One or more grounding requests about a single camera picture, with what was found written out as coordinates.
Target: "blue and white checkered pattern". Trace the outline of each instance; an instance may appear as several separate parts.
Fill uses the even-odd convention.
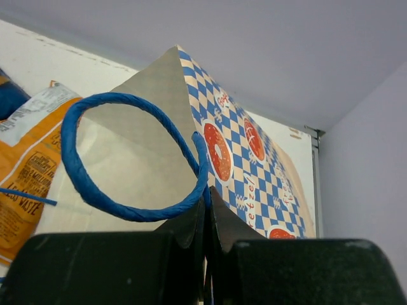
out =
[[[229,97],[230,107],[222,109],[214,100],[220,94],[221,87],[202,69],[185,51],[179,48],[179,58],[184,71],[184,78],[190,96],[192,116],[199,132],[202,133],[202,121],[212,120],[222,131],[233,155],[233,177],[225,186],[217,180],[214,170],[210,167],[209,184],[216,187],[228,207],[241,219],[247,221],[244,203],[247,195],[247,181],[244,173],[249,174],[256,184],[256,231],[266,236],[266,230],[272,225],[287,228],[298,238],[305,237],[303,217],[299,214],[299,204],[288,207],[283,204],[282,182],[275,174],[278,165],[285,173],[284,166],[273,147],[272,140],[262,131],[250,116]],[[264,144],[266,161],[261,164],[252,154],[244,130],[244,119],[247,118],[256,127]]]

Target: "checkered paper bag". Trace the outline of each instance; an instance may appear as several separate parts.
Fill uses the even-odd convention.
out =
[[[289,156],[184,50],[175,46],[113,89],[157,105],[197,156],[200,132],[210,160],[209,185],[226,205],[269,238],[314,237],[301,182]],[[181,201],[196,178],[164,128],[128,105],[88,110],[78,129],[78,152],[98,187],[116,202],[163,208]],[[83,203],[64,166],[55,174],[37,233],[154,229],[116,219]]]

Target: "orange snack bag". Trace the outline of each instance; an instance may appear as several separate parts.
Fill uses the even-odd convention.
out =
[[[60,162],[60,127],[81,97],[60,83],[0,121],[0,187],[45,198]],[[44,203],[0,193],[0,262],[9,265],[34,232]]]

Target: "red donut print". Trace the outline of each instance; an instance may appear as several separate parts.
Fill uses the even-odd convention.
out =
[[[286,228],[282,226],[271,226],[267,230],[267,237],[269,239],[273,238],[285,238],[285,239],[295,239],[295,235],[291,234]]]
[[[250,150],[253,155],[256,156],[257,160],[262,163],[265,160],[265,148],[259,136],[259,133],[253,126],[253,124],[248,120],[244,119],[244,133],[246,135],[247,143],[249,143]]]
[[[233,160],[230,148],[221,131],[211,121],[203,122],[203,135],[207,143],[210,162],[221,182],[229,182],[233,172]]]

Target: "checkered paper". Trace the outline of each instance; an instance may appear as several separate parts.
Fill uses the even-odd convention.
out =
[[[221,131],[233,159],[233,174],[228,183],[220,181],[210,167],[209,185],[216,187],[230,210],[263,236],[268,237],[271,226],[279,226],[297,238],[306,237],[298,199],[293,195],[292,184],[273,141],[196,61],[180,47],[178,50],[197,130],[203,134],[204,121],[213,122]],[[215,100],[215,96],[223,93],[228,97],[227,108],[221,108]],[[245,135],[244,119],[252,123],[261,138],[266,155],[263,162],[251,152]],[[253,208],[247,204],[250,190],[253,189],[250,186],[252,183],[255,197]]]

